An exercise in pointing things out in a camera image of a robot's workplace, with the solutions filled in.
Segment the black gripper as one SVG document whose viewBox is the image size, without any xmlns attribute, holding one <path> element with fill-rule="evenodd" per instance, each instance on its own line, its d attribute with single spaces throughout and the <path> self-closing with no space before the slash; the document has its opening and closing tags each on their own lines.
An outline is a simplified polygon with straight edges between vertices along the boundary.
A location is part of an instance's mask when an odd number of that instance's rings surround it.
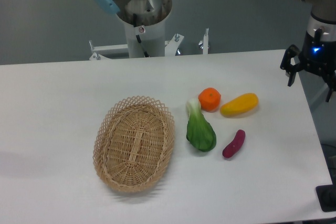
<svg viewBox="0 0 336 224">
<path fill-rule="evenodd" d="M 313 30 L 312 36 L 306 32 L 302 51 L 295 45 L 289 46 L 280 64 L 280 69 L 288 76 L 289 87 L 293 85 L 296 73 L 302 70 L 300 62 L 295 65 L 291 63 L 299 55 L 307 72 L 323 77 L 329 88 L 325 102 L 329 102 L 335 92 L 335 41 L 328 41 L 324 28 L 318 28 Z"/>
</svg>

